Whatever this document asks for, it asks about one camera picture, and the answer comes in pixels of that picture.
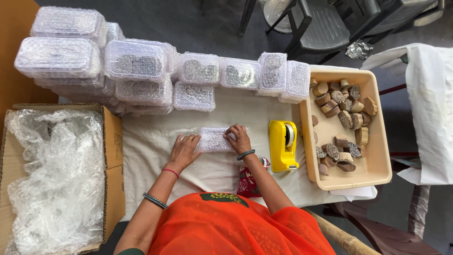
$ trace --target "bangle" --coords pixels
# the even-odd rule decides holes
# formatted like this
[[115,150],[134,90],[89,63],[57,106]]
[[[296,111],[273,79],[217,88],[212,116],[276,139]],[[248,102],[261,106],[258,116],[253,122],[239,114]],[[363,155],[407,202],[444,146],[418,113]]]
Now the bangle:
[[243,154],[237,156],[236,159],[239,161],[239,160],[241,160],[243,157],[249,155],[250,153],[255,153],[255,149],[251,149],[251,150],[249,150],[249,151],[244,152]]
[[170,172],[172,172],[172,173],[174,173],[176,175],[176,179],[179,179],[179,174],[177,172],[175,172],[174,170],[165,168],[165,169],[162,169],[162,171],[170,171]]
[[156,205],[162,207],[163,209],[168,209],[168,208],[169,208],[166,204],[162,203],[162,202],[159,201],[157,198],[148,195],[146,192],[143,192],[143,196],[144,196],[146,199],[148,199],[149,201],[153,202],[154,204],[156,204]]

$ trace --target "woman's right hand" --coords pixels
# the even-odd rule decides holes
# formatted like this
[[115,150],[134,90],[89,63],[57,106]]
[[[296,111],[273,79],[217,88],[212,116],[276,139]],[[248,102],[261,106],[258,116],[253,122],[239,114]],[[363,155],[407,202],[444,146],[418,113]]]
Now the woman's right hand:
[[[236,140],[229,136],[229,133],[233,133]],[[223,137],[231,144],[231,147],[233,147],[233,150],[236,151],[238,155],[251,150],[250,138],[247,135],[246,127],[244,126],[239,126],[239,124],[231,126],[225,131]]]

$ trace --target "woman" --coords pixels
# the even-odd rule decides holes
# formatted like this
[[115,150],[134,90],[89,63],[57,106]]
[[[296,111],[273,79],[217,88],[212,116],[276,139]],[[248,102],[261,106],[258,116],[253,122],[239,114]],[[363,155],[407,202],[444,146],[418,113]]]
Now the woman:
[[316,220],[294,207],[251,152],[244,126],[224,134],[253,175],[267,208],[238,195],[193,193],[165,203],[182,171],[196,160],[200,136],[178,136],[170,161],[132,216],[114,254],[335,254]]

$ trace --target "white sheet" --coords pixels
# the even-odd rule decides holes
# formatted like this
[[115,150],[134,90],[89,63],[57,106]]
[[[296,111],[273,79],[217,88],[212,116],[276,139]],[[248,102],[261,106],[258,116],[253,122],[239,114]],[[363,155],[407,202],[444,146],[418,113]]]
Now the white sheet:
[[409,44],[370,56],[371,70],[407,53],[406,84],[422,170],[398,175],[417,185],[453,184],[453,49]]
[[[169,159],[177,135],[196,132],[201,127],[229,127],[239,123],[249,128],[256,154],[270,159],[268,125],[270,120],[292,120],[301,127],[298,105],[280,103],[277,98],[256,97],[250,91],[220,89],[215,91],[216,109],[211,113],[173,111],[163,116],[131,115],[123,117],[124,186],[128,221],[141,203]],[[283,191],[298,207],[346,201],[344,196],[330,195],[311,182],[306,173],[303,140],[298,135],[296,160],[299,169],[274,173]],[[239,185],[239,164],[231,152],[204,153],[186,168],[176,182],[168,204],[194,192],[236,193]],[[357,198],[371,199],[376,197]],[[264,204],[262,198],[253,199]]]

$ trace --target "orange sari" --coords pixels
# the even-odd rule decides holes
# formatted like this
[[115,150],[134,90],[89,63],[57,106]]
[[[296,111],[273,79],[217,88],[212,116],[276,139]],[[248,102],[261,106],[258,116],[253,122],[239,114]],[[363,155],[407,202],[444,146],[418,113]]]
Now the orange sari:
[[270,215],[234,194],[193,193],[164,210],[149,254],[335,254],[316,220],[286,207]]

